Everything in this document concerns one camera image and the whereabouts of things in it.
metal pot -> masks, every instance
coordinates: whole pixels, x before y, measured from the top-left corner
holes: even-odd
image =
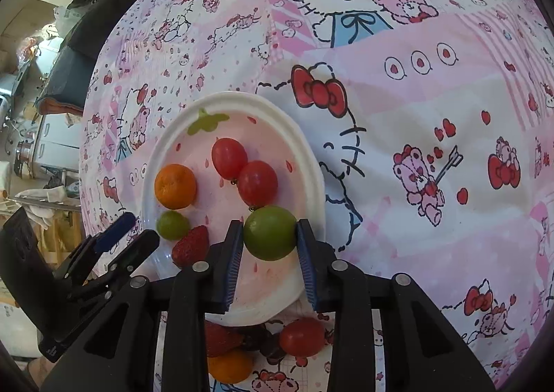
[[[13,163],[14,173],[21,178],[21,167],[24,162],[31,160],[31,148],[33,143],[31,142],[19,142],[16,147],[16,160]]]

pink tablecloth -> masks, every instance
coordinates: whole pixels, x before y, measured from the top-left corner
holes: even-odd
[[[188,103],[258,93],[320,161],[337,254],[410,273],[500,384],[552,300],[552,40],[533,0],[138,0],[85,106],[85,227],[140,216],[149,155]],[[276,390],[284,369],[291,391],[324,390],[327,355],[234,388]]]

mandarin orange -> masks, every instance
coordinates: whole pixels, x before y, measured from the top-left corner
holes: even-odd
[[[253,362],[249,355],[234,349],[217,358],[208,358],[208,371],[215,380],[223,384],[244,381],[252,372]]]
[[[156,175],[154,194],[168,209],[187,207],[196,197],[195,174],[180,163],[170,163]]]

cherry tomato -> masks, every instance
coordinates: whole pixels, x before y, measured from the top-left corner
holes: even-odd
[[[301,318],[283,328],[279,345],[287,354],[297,358],[315,356],[325,346],[325,328],[316,319]]]
[[[277,194],[277,174],[264,161],[249,162],[237,183],[240,198],[250,207],[270,204]]]
[[[240,142],[226,137],[213,144],[212,162],[224,180],[233,181],[248,163],[248,156]]]

white towel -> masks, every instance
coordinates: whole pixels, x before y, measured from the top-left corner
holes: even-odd
[[[68,198],[64,186],[54,188],[32,188],[16,194],[16,197],[46,198],[49,202],[60,202]],[[47,230],[53,223],[55,209],[46,209],[39,206],[23,205],[27,217]]]

